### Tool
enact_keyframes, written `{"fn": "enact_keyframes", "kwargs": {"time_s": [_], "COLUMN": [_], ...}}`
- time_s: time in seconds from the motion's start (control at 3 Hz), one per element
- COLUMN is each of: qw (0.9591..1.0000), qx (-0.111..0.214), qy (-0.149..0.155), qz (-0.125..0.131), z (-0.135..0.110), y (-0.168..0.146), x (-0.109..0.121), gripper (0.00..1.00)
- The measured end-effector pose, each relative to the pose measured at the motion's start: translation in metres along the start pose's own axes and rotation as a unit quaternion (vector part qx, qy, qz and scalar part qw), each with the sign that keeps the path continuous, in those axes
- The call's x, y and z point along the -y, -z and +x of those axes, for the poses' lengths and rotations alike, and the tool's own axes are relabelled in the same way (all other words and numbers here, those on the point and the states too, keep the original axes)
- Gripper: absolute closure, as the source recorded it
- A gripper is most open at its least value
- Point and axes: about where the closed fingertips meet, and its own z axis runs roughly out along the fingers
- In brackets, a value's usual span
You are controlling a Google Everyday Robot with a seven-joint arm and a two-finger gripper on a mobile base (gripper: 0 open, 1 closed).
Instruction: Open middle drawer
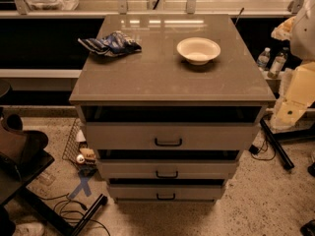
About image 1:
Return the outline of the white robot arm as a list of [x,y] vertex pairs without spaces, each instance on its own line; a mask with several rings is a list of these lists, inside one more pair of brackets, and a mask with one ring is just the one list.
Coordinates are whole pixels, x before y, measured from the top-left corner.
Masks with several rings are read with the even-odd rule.
[[283,72],[271,126],[284,130],[296,124],[315,102],[315,0],[306,0],[293,16],[271,33],[272,38],[288,40],[290,53],[302,60],[294,70]]

